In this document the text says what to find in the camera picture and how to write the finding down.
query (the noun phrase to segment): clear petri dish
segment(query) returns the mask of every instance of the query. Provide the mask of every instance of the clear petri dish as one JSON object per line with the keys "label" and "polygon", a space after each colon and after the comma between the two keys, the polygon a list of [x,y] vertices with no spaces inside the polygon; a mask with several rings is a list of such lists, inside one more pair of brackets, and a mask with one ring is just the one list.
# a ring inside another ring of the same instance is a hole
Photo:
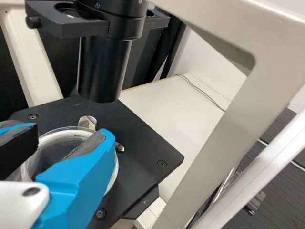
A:
{"label": "clear petri dish", "polygon": [[[39,137],[37,151],[29,157],[7,180],[32,182],[34,178],[63,160],[73,149],[85,142],[96,131],[79,126],[62,127],[49,131]],[[105,195],[112,188],[119,171],[119,162],[115,153],[116,164]]]}

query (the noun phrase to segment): white cable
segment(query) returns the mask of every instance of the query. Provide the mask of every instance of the white cable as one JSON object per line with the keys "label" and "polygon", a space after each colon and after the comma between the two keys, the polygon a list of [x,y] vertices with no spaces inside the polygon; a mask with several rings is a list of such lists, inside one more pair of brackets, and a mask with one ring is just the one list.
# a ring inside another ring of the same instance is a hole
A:
{"label": "white cable", "polygon": [[190,86],[192,86],[195,90],[199,91],[201,94],[203,94],[208,100],[210,100],[213,104],[215,104],[220,110],[225,112],[225,110],[211,97],[209,94],[201,90],[199,87],[197,87],[195,84],[193,84],[185,75],[183,74],[177,74],[177,76],[180,76],[182,79],[184,79]]}

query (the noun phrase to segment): screw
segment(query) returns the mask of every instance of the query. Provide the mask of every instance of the screw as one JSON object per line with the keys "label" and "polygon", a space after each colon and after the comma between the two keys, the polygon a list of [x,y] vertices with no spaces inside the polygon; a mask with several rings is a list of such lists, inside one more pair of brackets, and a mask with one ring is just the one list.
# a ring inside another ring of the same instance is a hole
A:
{"label": "screw", "polygon": [[121,143],[116,142],[115,143],[115,150],[118,154],[122,154],[122,153],[125,152],[125,147]]}
{"label": "screw", "polygon": [[162,167],[162,168],[165,168],[167,166],[166,162],[163,161],[163,160],[159,160],[158,161],[158,166]]}
{"label": "screw", "polygon": [[95,214],[94,214],[94,218],[95,218],[96,220],[103,220],[103,219],[106,218],[106,214],[107,214],[107,212],[106,212],[105,209],[103,209],[103,208],[98,208],[98,209],[96,210]]}
{"label": "screw", "polygon": [[94,6],[95,6],[95,8],[99,9],[101,7],[101,4],[98,1],[96,1]]}
{"label": "screw", "polygon": [[29,114],[28,118],[31,119],[31,120],[35,120],[36,118],[38,118],[38,115],[37,114]]}
{"label": "screw", "polygon": [[25,190],[25,191],[23,192],[22,195],[23,195],[24,197],[33,196],[33,195],[39,193],[39,191],[40,191],[39,188],[37,188],[37,187],[31,187],[31,188]]}

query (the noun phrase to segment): black knob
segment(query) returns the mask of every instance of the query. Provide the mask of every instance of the black knob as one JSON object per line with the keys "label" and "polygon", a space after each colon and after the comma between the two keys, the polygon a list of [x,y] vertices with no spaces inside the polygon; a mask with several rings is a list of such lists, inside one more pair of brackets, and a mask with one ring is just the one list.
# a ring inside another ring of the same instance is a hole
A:
{"label": "black knob", "polygon": [[25,21],[30,29],[37,29],[41,27],[41,20],[37,16],[27,16]]}

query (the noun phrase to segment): white wall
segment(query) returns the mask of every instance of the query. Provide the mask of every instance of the white wall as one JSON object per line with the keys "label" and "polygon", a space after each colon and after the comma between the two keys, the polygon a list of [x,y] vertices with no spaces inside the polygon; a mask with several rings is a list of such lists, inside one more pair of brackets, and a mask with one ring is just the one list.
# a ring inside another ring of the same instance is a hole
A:
{"label": "white wall", "polygon": [[[232,100],[246,80],[246,76],[187,28],[169,75],[190,73],[198,80]],[[305,86],[290,102],[289,108],[299,112],[305,106]]]}

